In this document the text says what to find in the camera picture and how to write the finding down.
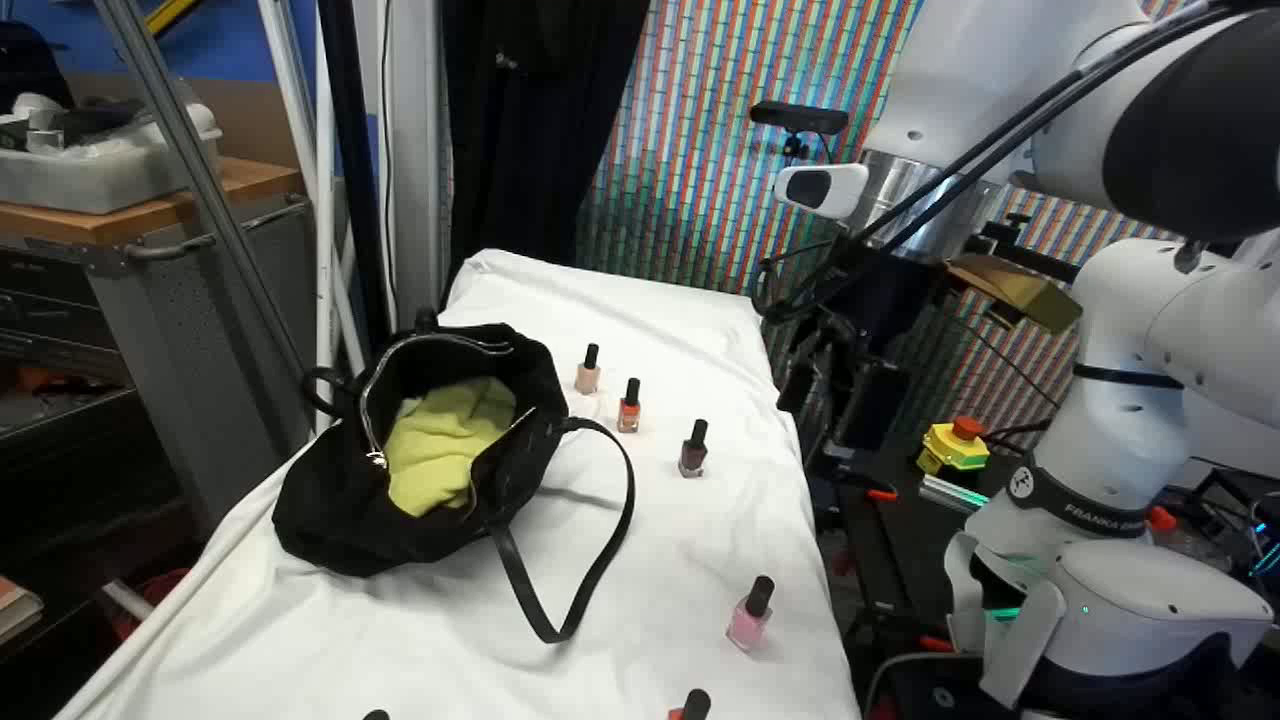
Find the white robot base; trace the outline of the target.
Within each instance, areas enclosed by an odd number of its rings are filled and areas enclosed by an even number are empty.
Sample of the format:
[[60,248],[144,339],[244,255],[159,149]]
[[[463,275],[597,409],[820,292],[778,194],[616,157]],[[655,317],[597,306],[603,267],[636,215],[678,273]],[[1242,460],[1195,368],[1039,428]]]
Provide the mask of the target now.
[[943,551],[947,629],[1002,714],[1138,718],[1242,669],[1273,629],[1258,591],[1160,543],[1068,543],[1006,608],[987,608],[972,562],[968,536]]

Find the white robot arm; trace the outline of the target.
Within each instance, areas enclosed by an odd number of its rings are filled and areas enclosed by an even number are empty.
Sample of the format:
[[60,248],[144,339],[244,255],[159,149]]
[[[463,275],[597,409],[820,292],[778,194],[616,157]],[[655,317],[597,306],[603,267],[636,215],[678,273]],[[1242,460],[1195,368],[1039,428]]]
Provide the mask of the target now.
[[799,321],[782,409],[839,372],[822,460],[886,432],[882,347],[923,292],[983,255],[994,188],[1114,213],[1126,236],[1061,273],[1081,332],[1044,435],[968,515],[987,551],[1138,539],[1157,498],[1275,467],[1280,4],[923,0],[853,166],[792,166],[778,195],[846,234],[778,302]]

